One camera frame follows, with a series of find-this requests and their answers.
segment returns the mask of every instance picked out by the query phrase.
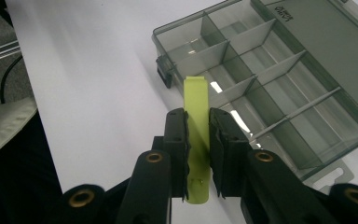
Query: white surface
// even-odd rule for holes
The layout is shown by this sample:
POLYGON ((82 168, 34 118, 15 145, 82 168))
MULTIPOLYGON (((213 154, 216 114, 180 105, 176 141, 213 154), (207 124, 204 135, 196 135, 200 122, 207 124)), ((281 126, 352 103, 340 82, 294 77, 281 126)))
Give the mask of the white surface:
MULTIPOLYGON (((153 29, 218 2, 7 0, 63 191, 131 175, 182 106, 157 75, 153 29)), ((238 199, 211 193, 201 206, 175 200, 172 223, 244 222, 238 199)))

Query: yellow object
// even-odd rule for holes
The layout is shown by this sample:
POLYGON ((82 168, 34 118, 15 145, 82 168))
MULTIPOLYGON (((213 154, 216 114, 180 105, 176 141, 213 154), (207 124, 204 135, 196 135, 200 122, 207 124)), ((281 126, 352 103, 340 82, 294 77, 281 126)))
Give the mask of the yellow object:
POLYGON ((190 152, 187 177, 188 203, 206 203, 209 199, 209 104, 208 83, 204 77, 187 77, 184 87, 188 114, 190 152))

